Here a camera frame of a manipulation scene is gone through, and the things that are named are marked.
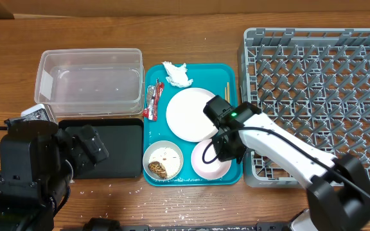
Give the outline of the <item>small pink bowl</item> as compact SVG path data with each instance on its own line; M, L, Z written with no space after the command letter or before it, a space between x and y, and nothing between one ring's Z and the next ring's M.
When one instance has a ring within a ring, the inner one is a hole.
M201 141L194 147L191 153L191 165L194 172L196 172L198 176L206 180L217 180L223 177L228 172L228 170L230 170L232 161L228 160L225 162L221 162L216 159L210 164L205 164L202 161L202 154L206 146L211 141L212 139Z

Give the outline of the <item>large white plate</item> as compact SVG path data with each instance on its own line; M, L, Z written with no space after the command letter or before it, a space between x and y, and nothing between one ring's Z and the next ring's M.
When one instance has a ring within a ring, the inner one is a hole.
M214 94L202 88L188 88L176 93L166 108L166 122L180 139L200 142L218 133L216 126L203 112Z

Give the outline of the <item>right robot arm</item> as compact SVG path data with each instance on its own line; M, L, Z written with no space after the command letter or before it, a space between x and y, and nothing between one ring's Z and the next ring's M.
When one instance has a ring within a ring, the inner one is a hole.
M338 158L307 144L248 102L232 107L215 96L203 112L219 131L209 143L215 160L241 162L254 151L282 167L306 190L308 208L285 230L361 230L370 222L370 179L354 156Z

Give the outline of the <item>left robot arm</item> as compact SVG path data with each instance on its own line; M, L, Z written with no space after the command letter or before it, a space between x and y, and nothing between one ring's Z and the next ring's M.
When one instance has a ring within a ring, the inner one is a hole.
M0 230L53 230L71 180L108 156L90 125L68 133L51 121L8 123L0 142Z

